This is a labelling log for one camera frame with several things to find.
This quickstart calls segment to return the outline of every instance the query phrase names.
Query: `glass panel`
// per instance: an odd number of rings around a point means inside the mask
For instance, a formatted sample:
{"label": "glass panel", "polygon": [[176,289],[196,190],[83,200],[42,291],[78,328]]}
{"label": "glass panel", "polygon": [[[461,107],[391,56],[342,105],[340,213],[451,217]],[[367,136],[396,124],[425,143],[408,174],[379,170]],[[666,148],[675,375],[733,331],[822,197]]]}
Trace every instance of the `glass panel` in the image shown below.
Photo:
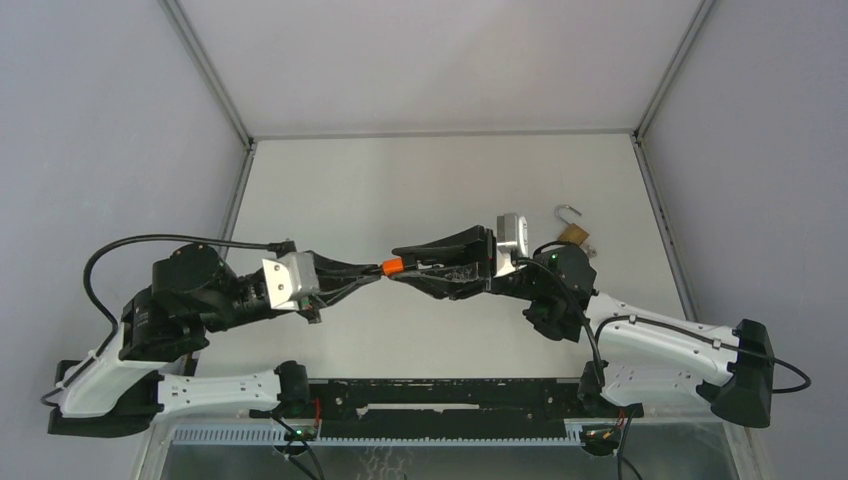
{"label": "glass panel", "polygon": [[[316,446],[314,450],[327,479],[616,478],[614,457],[594,458],[577,447]],[[720,423],[634,425],[626,453],[644,478],[738,478]],[[308,455],[298,459],[314,469]],[[270,445],[175,445],[168,454],[163,478],[297,480],[307,477]]]}

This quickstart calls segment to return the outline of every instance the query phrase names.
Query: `white table surface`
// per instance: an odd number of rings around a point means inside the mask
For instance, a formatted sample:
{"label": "white table surface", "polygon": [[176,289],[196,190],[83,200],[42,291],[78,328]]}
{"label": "white table surface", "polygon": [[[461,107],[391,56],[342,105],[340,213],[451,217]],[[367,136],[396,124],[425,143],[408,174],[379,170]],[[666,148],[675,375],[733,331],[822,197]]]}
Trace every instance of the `white table surface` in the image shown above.
{"label": "white table surface", "polygon": [[[436,240],[497,215],[527,217],[530,247],[564,228],[554,206],[584,213],[598,249],[596,288],[683,317],[668,260],[626,135],[266,140],[259,143],[234,239],[291,238],[300,250],[379,263],[394,247]],[[240,273],[262,252],[231,250]],[[236,375],[297,360],[312,378],[575,377],[585,342],[545,339],[527,302],[479,295],[437,301],[382,280],[322,311],[209,335],[197,374]]]}

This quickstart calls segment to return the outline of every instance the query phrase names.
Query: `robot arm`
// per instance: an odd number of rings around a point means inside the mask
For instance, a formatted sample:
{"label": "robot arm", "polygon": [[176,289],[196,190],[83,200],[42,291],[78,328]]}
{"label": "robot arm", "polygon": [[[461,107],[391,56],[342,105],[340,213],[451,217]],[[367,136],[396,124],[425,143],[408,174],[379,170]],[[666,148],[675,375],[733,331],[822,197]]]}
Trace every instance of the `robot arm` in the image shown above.
{"label": "robot arm", "polygon": [[153,265],[151,285],[126,305],[115,335],[81,362],[57,369],[51,433],[122,436],[174,415],[238,408],[274,410],[308,399],[303,366],[242,377],[199,379],[158,370],[207,345],[218,332],[296,312],[310,323],[362,285],[378,280],[377,265],[352,265],[294,242],[276,250],[255,273],[236,276],[202,243]]}
{"label": "robot arm", "polygon": [[[550,246],[556,248],[545,250]],[[545,337],[577,342],[582,332],[594,332],[596,345],[620,347],[615,351],[627,353],[623,363],[601,360],[595,350],[581,378],[586,404],[694,399],[732,423],[770,423],[774,357],[760,323],[710,326],[629,306],[594,289],[596,272],[577,245],[553,242],[529,258],[526,222],[516,214],[499,217],[497,233],[477,226],[392,253],[400,262],[388,277],[435,298],[490,293],[529,300],[522,313]],[[626,362],[633,353],[652,366]]]}
{"label": "robot arm", "polygon": [[160,374],[206,347],[205,333],[296,312],[320,311],[383,276],[437,299],[481,293],[527,300],[522,313],[539,333],[641,352],[662,367],[602,358],[599,348],[580,379],[579,400],[598,416],[637,403],[676,398],[709,404],[717,416],[750,427],[770,421],[773,363],[763,325],[707,326],[631,307],[594,289],[596,272],[573,244],[527,247],[526,222],[498,218],[497,231],[472,227],[450,237],[397,248],[382,265],[353,265],[277,244],[276,259],[236,276],[207,245],[194,243],[153,265],[153,280],[124,309],[116,334],[82,362],[57,369],[49,433],[114,437],[151,422],[198,412],[251,409],[300,412],[311,402],[306,370],[295,362],[252,375],[195,378]]}

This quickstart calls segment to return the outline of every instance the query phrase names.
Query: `padlock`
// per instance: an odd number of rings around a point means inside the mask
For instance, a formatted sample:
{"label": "padlock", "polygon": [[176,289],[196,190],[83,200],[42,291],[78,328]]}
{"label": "padlock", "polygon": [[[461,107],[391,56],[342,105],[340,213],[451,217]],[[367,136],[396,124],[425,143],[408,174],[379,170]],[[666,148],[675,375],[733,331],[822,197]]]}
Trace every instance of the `padlock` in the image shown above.
{"label": "padlock", "polygon": [[589,232],[577,226],[576,223],[570,223],[557,240],[560,242],[570,242],[575,245],[583,245],[583,242],[587,238],[589,238]]}

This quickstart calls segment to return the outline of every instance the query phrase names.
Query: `red wire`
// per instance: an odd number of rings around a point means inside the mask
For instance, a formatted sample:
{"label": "red wire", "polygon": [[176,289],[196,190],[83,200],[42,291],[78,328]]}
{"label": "red wire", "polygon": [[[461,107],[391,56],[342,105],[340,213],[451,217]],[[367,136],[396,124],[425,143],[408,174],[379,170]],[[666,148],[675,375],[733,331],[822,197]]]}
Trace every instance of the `red wire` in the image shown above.
{"label": "red wire", "polygon": [[318,428],[319,425],[321,425],[321,399],[316,398],[315,399],[315,423],[313,424],[313,426],[315,428]]}

